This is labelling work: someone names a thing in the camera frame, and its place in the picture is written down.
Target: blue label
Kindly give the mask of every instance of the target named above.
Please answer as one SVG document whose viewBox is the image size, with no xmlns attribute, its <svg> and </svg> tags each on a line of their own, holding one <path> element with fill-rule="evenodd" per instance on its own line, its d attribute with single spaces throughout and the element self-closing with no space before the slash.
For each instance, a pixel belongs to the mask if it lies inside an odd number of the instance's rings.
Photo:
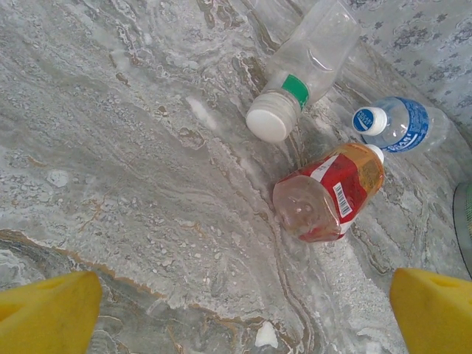
<svg viewBox="0 0 472 354">
<path fill-rule="evenodd" d="M 417 147 L 425 139 L 429 128 L 429 117 L 421 103 L 402 97 L 396 97 L 396 99 L 400 100 L 408 110 L 410 123 L 405 136 L 400 141 L 382 149 L 390 153 L 404 152 Z"/>
<path fill-rule="evenodd" d="M 353 117 L 353 125 L 357 131 L 368 131 L 372 124 L 374 114 L 369 109 L 361 109 Z"/>
</svg>

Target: patterned fabric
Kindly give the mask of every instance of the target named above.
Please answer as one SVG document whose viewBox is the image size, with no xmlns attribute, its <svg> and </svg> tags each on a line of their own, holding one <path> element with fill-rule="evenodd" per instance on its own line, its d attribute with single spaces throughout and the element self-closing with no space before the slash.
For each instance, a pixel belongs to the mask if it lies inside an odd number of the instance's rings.
<svg viewBox="0 0 472 354">
<path fill-rule="evenodd" d="M 472 0 L 345 1 L 363 41 L 472 136 Z"/>
</svg>

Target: bottle bottom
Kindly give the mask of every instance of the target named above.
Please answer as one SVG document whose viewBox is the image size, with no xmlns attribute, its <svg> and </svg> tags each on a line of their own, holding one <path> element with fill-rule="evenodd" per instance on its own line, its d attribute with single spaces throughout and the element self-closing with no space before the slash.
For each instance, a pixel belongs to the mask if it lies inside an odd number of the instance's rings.
<svg viewBox="0 0 472 354">
<path fill-rule="evenodd" d="M 273 203 L 284 229 L 300 240 L 339 238 L 341 227 L 333 199 L 313 178 L 300 175 L 277 183 Z"/>
</svg>

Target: barcode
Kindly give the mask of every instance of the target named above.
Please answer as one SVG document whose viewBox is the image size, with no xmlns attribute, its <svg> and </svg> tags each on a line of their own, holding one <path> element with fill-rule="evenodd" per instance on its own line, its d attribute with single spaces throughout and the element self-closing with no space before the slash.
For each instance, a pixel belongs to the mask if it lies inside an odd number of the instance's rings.
<svg viewBox="0 0 472 354">
<path fill-rule="evenodd" d="M 353 210 L 351 209 L 349 203 L 347 203 L 346 196 L 344 195 L 344 191 L 342 190 L 341 182 L 336 184 L 333 187 L 333 190 L 336 194 L 336 199 L 338 200 L 339 213 L 341 214 L 342 218 L 345 218 L 347 215 L 353 212 Z"/>
</svg>

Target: green label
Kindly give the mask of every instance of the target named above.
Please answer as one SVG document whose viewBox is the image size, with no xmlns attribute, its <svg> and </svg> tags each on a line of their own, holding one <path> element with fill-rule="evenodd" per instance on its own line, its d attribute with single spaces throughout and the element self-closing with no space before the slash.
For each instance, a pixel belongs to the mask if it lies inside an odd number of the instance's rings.
<svg viewBox="0 0 472 354">
<path fill-rule="evenodd" d="M 308 92 L 308 87 L 298 77 L 288 75 L 282 85 L 282 89 L 296 98 L 301 109 L 305 107 L 310 97 L 310 92 Z"/>
</svg>

